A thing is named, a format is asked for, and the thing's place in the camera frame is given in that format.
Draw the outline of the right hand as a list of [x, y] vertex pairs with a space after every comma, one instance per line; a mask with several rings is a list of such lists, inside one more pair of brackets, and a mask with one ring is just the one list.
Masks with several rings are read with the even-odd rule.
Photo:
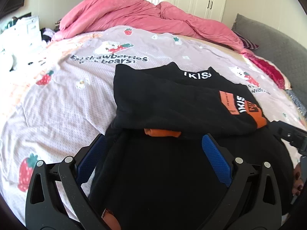
[[298, 163], [294, 168], [294, 184], [292, 187], [292, 194], [299, 196], [304, 187], [304, 182], [301, 178], [301, 164]]

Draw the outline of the left hand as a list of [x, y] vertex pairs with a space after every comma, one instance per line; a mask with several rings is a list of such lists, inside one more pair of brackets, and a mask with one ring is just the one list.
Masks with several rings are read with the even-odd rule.
[[121, 230], [120, 224], [111, 210], [106, 208], [102, 213], [102, 219], [112, 230]]

